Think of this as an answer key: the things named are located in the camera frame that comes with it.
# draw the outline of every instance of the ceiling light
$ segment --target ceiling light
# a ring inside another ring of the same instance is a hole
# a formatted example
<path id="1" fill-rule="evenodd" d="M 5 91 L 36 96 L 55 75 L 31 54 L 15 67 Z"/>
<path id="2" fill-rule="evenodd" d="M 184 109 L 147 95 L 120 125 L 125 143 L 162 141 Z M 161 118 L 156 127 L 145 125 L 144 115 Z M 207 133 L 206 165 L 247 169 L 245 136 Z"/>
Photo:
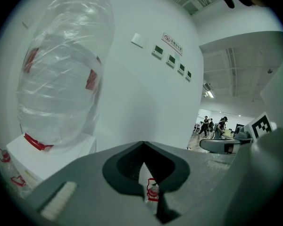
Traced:
<path id="1" fill-rule="evenodd" d="M 211 97 L 211 98 L 214 98 L 213 94 L 211 91 L 208 91 L 208 95 Z"/>

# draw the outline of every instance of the floor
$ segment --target floor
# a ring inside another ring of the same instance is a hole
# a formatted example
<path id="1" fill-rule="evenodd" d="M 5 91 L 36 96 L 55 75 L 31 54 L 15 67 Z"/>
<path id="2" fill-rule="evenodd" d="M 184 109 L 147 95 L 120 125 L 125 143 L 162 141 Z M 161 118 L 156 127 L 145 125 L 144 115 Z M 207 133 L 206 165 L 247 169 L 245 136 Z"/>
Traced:
<path id="1" fill-rule="evenodd" d="M 204 139 L 204 136 L 205 136 L 204 133 L 202 133 L 201 135 L 193 133 L 189 141 L 188 148 L 190 148 L 191 151 L 200 152 L 200 153 L 208 153 L 207 150 L 204 150 L 199 146 L 199 143 L 201 140 Z"/>

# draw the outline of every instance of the white label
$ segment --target white label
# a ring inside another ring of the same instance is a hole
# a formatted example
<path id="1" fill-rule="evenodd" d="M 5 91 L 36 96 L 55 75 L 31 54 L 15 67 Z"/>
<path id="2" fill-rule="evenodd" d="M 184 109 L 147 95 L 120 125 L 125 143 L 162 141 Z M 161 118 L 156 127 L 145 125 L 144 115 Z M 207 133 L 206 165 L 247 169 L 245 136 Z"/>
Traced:
<path id="1" fill-rule="evenodd" d="M 183 55 L 183 48 L 170 35 L 164 33 L 162 40 L 175 49 L 181 56 Z"/>

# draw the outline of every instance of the ceiling vent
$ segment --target ceiling vent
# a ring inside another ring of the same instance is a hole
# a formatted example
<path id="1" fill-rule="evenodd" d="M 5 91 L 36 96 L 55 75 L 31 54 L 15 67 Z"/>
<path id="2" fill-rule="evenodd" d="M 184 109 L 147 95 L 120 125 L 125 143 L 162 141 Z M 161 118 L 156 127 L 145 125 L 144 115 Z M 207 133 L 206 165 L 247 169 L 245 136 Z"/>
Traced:
<path id="1" fill-rule="evenodd" d="M 211 87 L 208 85 L 208 83 L 203 84 L 203 88 L 207 91 L 211 91 Z"/>

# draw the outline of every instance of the gray plastic surface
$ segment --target gray plastic surface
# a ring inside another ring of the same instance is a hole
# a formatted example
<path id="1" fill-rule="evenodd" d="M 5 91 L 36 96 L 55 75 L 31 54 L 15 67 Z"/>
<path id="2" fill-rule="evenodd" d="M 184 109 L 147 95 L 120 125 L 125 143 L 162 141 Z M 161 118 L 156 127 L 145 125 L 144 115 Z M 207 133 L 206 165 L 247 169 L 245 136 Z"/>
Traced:
<path id="1" fill-rule="evenodd" d="M 236 139 L 216 139 L 216 140 L 201 140 L 200 147 L 209 152 L 219 153 L 219 154 L 227 154 L 225 152 L 225 145 L 239 145 L 241 144 L 239 140 Z"/>
<path id="2" fill-rule="evenodd" d="M 28 202 L 38 210 L 65 181 L 74 181 L 79 187 L 58 218 L 58 224 L 161 225 L 141 197 L 119 194 L 102 175 L 104 162 L 133 144 L 74 161 L 41 183 Z M 236 156 L 153 144 L 180 156 L 191 169 L 179 190 L 165 194 L 169 208 L 181 214 L 167 223 L 171 226 L 245 224 L 273 197 L 283 181 L 283 130 L 269 133 L 252 145 L 242 145 Z"/>

